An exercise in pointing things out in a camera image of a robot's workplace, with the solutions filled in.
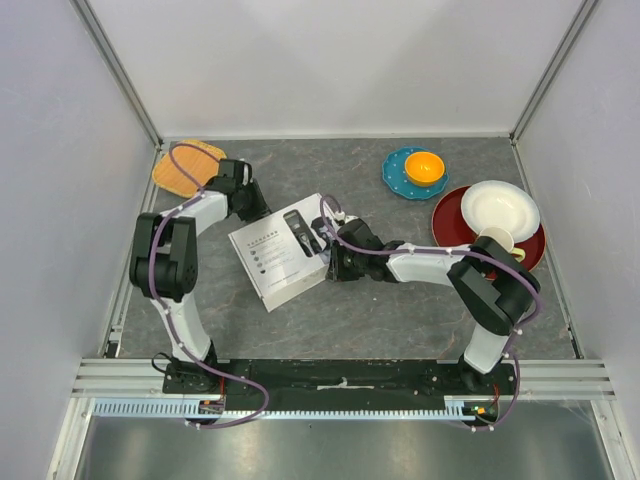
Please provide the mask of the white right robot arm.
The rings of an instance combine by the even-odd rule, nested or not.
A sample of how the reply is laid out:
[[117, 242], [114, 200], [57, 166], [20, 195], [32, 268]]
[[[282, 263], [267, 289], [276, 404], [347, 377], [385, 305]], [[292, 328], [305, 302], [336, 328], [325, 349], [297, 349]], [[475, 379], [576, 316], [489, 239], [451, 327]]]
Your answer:
[[369, 277], [387, 283], [429, 283], [453, 288], [476, 322], [458, 368], [467, 392], [483, 392], [505, 357], [511, 338], [541, 307], [540, 284], [499, 243], [482, 236], [459, 247], [384, 243], [362, 219], [322, 217], [331, 237], [328, 278]]

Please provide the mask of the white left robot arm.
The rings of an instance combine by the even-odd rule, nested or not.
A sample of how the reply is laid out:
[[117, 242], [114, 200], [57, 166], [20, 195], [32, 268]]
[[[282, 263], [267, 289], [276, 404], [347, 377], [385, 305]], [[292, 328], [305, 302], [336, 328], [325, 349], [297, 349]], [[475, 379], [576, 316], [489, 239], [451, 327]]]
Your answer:
[[192, 175], [195, 194], [161, 213], [138, 216], [129, 278], [159, 312], [171, 341], [165, 385], [182, 382], [184, 392], [211, 392], [222, 379], [256, 387], [218, 366], [215, 346], [204, 330], [194, 298], [198, 280], [198, 236], [212, 225], [237, 216], [251, 222], [270, 214], [252, 167], [222, 159], [205, 184]]

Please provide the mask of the white clipper kit box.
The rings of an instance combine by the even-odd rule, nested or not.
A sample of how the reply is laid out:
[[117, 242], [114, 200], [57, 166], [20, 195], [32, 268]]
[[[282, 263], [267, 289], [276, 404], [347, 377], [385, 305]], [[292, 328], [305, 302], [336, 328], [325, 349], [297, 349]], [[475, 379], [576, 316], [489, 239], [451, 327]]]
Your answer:
[[229, 235], [269, 312], [325, 280], [331, 238], [320, 201], [315, 193]]

